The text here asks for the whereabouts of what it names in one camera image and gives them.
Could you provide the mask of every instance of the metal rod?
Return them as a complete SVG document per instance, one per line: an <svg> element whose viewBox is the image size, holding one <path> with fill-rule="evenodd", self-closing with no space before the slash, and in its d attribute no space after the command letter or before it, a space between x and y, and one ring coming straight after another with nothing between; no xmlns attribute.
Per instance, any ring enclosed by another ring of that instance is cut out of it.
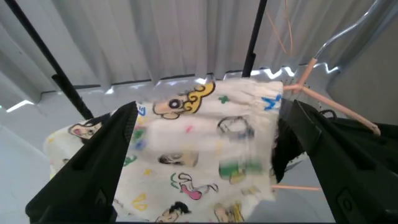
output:
<svg viewBox="0 0 398 224"><path fill-rule="evenodd" d="M11 11L18 18L19 22L24 26L27 33L39 47L40 51L43 53L44 57L49 61L56 75L53 75L55 83L60 87L65 96L71 101L75 108L85 119L93 118L93 114L87 108L83 100L80 98L77 91L74 89L73 85L70 83L68 77L63 72L61 66L58 64L54 56L51 54L50 50L45 45L44 41L40 38L40 35L36 32L32 24L29 22L28 18L19 7L15 0L5 0L7 5L10 7Z"/></svg>
<svg viewBox="0 0 398 224"><path fill-rule="evenodd" d="M372 6L363 14L353 25L349 26L347 29L341 31L340 33L334 35L332 38L330 38L328 41L326 41L322 47L319 49L317 54L314 56L315 59L318 59L320 54L323 52L323 50L330 45L333 41L339 39L340 37L344 36L346 33L349 31L355 29L355 27L359 26L361 23L363 23L369 15L373 12L373 10L376 8L377 4L379 3L379 0L375 0L372 4Z"/></svg>
<svg viewBox="0 0 398 224"><path fill-rule="evenodd" d="M251 70L253 69L256 54L254 53L254 46L256 45L257 37L259 35L262 16L266 10L267 0L260 0L259 9L257 10L256 20L254 21L253 31L251 33L248 54L244 61L242 77L250 77Z"/></svg>

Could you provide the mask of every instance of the curtain fold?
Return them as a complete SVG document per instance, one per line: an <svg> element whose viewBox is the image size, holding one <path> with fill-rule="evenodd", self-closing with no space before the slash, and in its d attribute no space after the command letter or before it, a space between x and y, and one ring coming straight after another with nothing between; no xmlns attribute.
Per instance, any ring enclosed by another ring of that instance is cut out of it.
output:
<svg viewBox="0 0 398 224"><path fill-rule="evenodd" d="M26 16L74 85L100 85L108 90L123 82L178 75L222 79L226 72L242 70L259 0L17 0ZM329 67L348 63L373 36L378 22L393 1L382 1L370 23L336 41L319 58ZM285 54L267 16L256 43L254 69L281 67L294 72L309 62L331 36L361 17L373 0L268 0L266 11L287 50L290 18L294 48ZM2 3L2 12L8 12ZM17 20L9 12L0 16L15 48L27 52L35 73L22 71L38 92L56 90L53 70L23 30L14 32ZM9 52L2 52L10 60Z"/></svg>

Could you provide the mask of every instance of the black pole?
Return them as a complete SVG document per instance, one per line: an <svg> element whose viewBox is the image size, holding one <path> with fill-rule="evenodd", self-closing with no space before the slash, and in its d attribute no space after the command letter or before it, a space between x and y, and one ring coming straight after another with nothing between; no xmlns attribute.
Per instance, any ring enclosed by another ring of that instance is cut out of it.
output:
<svg viewBox="0 0 398 224"><path fill-rule="evenodd" d="M251 33L248 54L246 55L246 60L244 61L242 77L250 77L251 70L253 69L254 60L256 59L256 54L254 53L254 46L256 45L257 36L259 35L260 25L262 21L262 16L266 10L267 0L260 0L259 9L257 10L256 20L254 21L253 31Z"/></svg>
<svg viewBox="0 0 398 224"><path fill-rule="evenodd" d="M93 114L87 108L83 100L80 98L77 91L74 89L73 85L70 83L68 77L63 72L61 66L58 64L54 56L51 54L50 50L47 48L40 35L36 32L32 24L29 22L28 18L19 7L15 0L5 0L7 5L10 7L11 11L18 18L19 22L24 26L27 33L39 47L40 51L43 53L44 57L49 61L51 66L54 68L56 75L52 76L52 79L60 87L65 96L72 102L75 108L85 119L93 118Z"/></svg>

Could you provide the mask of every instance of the pink plastic hanger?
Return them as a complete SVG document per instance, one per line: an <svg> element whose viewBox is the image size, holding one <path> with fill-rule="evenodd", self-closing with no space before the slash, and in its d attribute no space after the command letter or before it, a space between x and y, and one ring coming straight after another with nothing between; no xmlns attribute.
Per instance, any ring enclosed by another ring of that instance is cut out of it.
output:
<svg viewBox="0 0 398 224"><path fill-rule="evenodd" d="M338 111L341 111L342 113L346 114L349 117L354 118L355 120L359 121L360 123L364 124L366 127L368 127L370 130L372 130L372 132L374 134L377 134L378 136L381 135L380 129L378 128L377 125L375 125L374 123L370 122L369 120L367 120L366 118L362 117L361 115L355 113L354 111L351 111L350 109L346 108L345 106L342 106L336 102L334 102L333 100L329 100L328 98L320 95L319 93L312 91L308 88L305 88L303 86L304 82L307 80L307 78L310 76L311 71L314 67L314 65L316 64L316 62L318 61L318 57L319 55L323 52L323 50L325 49L325 47L327 47L329 44L331 44L333 41L335 41L336 39L342 37L343 35L345 35L346 33L348 33L349 31L353 30L355 27L357 27L358 25L360 25L360 23L362 23L363 21L365 21L365 18L368 17L368 15L370 15L370 13L373 12L373 10L376 8L377 4L378 4L378 0L376 0L372 6L369 8L369 10L361 17L358 19L358 21L356 21L352 26L348 27L347 29L343 30L342 32L336 34L335 36L333 36L330 40L328 40L326 43L324 43L322 45L322 47L320 48L320 50L317 52L317 54L314 56L314 58L311 59L310 63L307 65L303 75L301 76L300 80L294 84L294 85L288 85L288 86L284 86L284 91L287 90L293 90L293 93L298 93L300 91L303 91L304 93L306 93L307 95L314 97L315 99L321 101L322 103L325 103L329 106L331 106L332 108L335 108Z"/></svg>

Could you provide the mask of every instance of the cartoon print fabric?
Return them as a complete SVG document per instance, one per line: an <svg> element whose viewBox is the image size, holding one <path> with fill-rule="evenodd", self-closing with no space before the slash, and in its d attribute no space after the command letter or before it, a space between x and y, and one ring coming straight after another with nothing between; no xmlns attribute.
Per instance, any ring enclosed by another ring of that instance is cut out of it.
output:
<svg viewBox="0 0 398 224"><path fill-rule="evenodd" d="M271 152L281 82L230 79L197 85L139 111L114 206L150 222L243 222L274 200ZM52 134L58 172L110 114Z"/></svg>

